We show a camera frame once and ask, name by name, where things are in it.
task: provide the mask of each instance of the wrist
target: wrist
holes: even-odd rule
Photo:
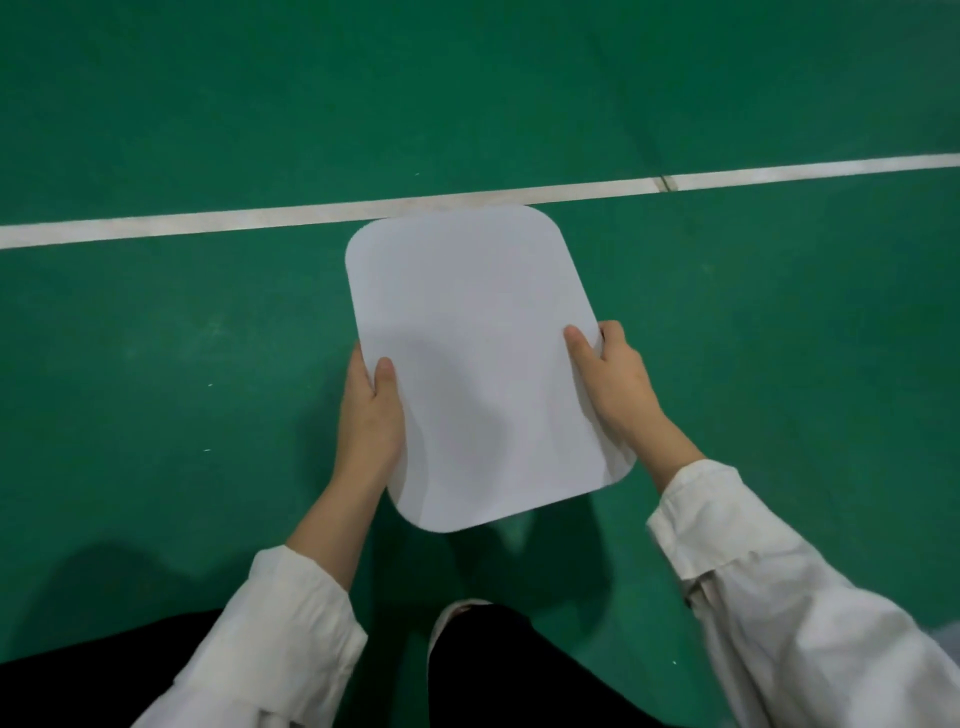
[[[389,480],[390,474],[383,473],[381,468],[371,468],[363,463],[346,464],[343,467],[334,467],[327,487],[379,495],[387,489]]]
[[[670,426],[670,419],[660,409],[656,398],[653,398],[634,408],[623,438],[639,454],[651,440],[657,439],[658,433],[664,432]]]

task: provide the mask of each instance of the hand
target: hand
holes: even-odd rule
[[[360,343],[353,347],[340,404],[333,477],[287,539],[349,590],[376,504],[403,452],[403,407],[394,363],[376,363],[373,386]]]
[[[376,363],[373,386],[360,351],[353,347],[340,404],[333,480],[349,480],[382,490],[403,453],[403,407],[396,390],[394,363]]]
[[[643,358],[627,343],[623,327],[604,321],[600,330],[600,356],[576,327],[564,329],[566,347],[597,414],[634,449],[662,493],[682,468],[704,454],[663,414]]]
[[[643,357],[627,343],[620,323],[602,321],[600,331],[604,341],[600,356],[573,326],[564,329],[566,347],[597,414],[636,449],[636,436],[643,420],[660,415],[660,403],[643,366]]]

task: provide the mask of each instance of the finger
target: finger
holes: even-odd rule
[[[370,377],[367,376],[367,365],[363,363],[363,352],[360,351],[360,342],[353,345],[350,362],[347,364],[347,392],[373,396],[370,386]]]
[[[373,389],[377,399],[399,399],[399,392],[396,390],[396,368],[394,362],[386,356],[376,362]]]
[[[610,348],[627,346],[627,334],[619,321],[601,321],[600,331],[603,333],[604,353],[609,351]]]
[[[566,350],[570,352],[570,358],[577,365],[580,374],[586,377],[595,372],[601,363],[600,357],[596,355],[584,333],[574,326],[568,326],[564,329],[564,340]]]

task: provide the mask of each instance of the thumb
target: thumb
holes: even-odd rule
[[[381,397],[390,399],[399,397],[396,390],[394,362],[386,356],[376,362],[376,369],[373,371],[373,392],[378,399]]]
[[[577,365],[581,376],[584,379],[592,377],[603,362],[596,355],[584,333],[574,326],[568,326],[564,329],[564,340],[566,350],[570,352],[570,358]]]

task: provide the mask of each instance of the white court line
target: white court line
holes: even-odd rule
[[[547,187],[521,187],[490,192],[462,192],[429,197],[401,197],[393,200],[369,200],[357,203],[263,207],[222,212],[185,212],[175,215],[115,217],[105,220],[73,220],[61,223],[0,226],[0,250],[38,245],[83,243],[91,240],[118,240],[132,237],[185,235],[196,232],[225,232],[284,228],[296,225],[320,225],[356,220],[376,220],[459,207],[492,205],[542,205],[544,203],[628,197],[657,192],[685,192],[741,184],[766,184],[796,180],[820,180],[829,177],[904,172],[916,169],[960,167],[960,154],[919,155],[830,161],[818,164],[794,164],[783,167],[734,169],[665,177],[646,177],[612,182],[579,182]]]

